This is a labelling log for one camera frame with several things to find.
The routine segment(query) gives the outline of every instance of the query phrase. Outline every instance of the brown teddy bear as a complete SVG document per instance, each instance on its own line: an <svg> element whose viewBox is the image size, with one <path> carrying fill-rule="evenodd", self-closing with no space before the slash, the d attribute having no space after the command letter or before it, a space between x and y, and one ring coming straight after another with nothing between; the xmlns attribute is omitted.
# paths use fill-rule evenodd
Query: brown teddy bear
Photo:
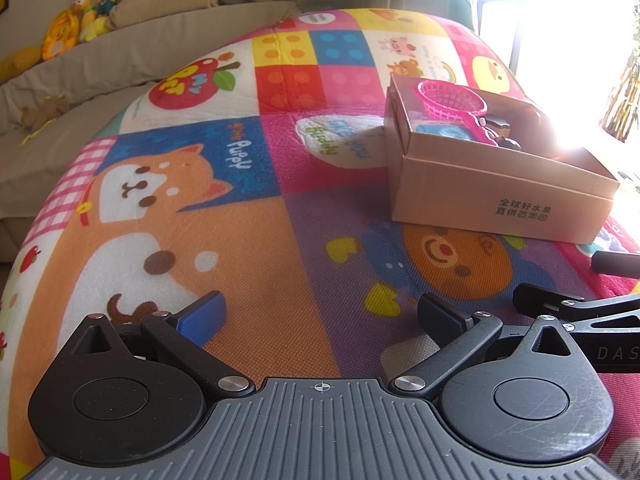
<svg viewBox="0 0 640 480"><path fill-rule="evenodd" d="M50 97L46 98L41 106L24 107L20 122L33 133L43 128L47 121L57 119L68 111L69 103L63 96Z"/></svg>

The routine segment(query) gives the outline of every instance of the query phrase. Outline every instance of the green leaf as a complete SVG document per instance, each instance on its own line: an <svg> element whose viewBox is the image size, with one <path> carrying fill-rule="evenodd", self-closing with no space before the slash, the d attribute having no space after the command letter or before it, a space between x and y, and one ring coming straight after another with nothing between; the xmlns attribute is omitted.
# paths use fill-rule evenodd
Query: green leaf
<svg viewBox="0 0 640 480"><path fill-rule="evenodd" d="M236 87L236 78L231 72L221 70L213 73L213 82L221 90L231 92Z"/></svg>
<svg viewBox="0 0 640 480"><path fill-rule="evenodd" d="M507 243L511 246L516 248L517 250L520 249L524 249L525 247L529 247L525 241L524 238L521 238L519 236L509 236L509 235L504 235L504 239L507 240Z"/></svg>

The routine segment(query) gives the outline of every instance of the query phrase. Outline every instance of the yellow chick print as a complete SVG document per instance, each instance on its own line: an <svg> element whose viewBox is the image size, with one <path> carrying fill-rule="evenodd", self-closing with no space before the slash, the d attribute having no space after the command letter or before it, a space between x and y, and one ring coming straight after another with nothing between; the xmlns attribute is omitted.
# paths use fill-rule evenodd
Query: yellow chick print
<svg viewBox="0 0 640 480"><path fill-rule="evenodd" d="M486 56L476 56L473 60L472 69L476 84L481 90L502 94L511 87L509 75L506 70L495 59Z"/></svg>

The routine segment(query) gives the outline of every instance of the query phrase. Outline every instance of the yellow backpack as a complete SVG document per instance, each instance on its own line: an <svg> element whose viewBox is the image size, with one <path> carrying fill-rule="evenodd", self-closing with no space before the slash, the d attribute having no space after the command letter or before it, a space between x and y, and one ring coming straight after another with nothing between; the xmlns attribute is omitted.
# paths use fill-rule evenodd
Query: yellow backpack
<svg viewBox="0 0 640 480"><path fill-rule="evenodd" d="M63 10L49 25L42 44L42 59L62 54L79 43L80 22L70 10Z"/></svg>

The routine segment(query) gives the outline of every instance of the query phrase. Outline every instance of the beige sofa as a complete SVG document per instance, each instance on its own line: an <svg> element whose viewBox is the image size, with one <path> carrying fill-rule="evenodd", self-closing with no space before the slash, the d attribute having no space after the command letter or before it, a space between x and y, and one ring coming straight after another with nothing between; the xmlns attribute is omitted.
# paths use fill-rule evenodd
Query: beige sofa
<svg viewBox="0 0 640 480"><path fill-rule="evenodd" d="M193 59L298 13L292 2L172 14L105 34L0 86L0 263L11 263L47 195L115 114ZM72 109L25 145L21 109L64 94Z"/></svg>

